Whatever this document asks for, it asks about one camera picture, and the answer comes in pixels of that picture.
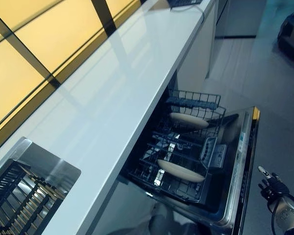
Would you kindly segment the dark robot right hand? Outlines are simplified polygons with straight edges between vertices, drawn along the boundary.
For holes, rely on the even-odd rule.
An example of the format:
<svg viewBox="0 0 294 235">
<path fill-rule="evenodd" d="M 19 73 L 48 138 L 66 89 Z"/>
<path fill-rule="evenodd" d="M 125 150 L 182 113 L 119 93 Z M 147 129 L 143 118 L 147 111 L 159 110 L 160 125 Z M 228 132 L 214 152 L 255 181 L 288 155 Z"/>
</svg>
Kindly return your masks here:
<svg viewBox="0 0 294 235">
<path fill-rule="evenodd" d="M 271 204 L 278 198 L 289 195 L 288 187 L 279 179 L 279 177 L 272 173 L 270 174 L 262 166 L 258 166 L 258 171 L 264 176 L 262 182 L 258 184 L 260 194 Z"/>
</svg>

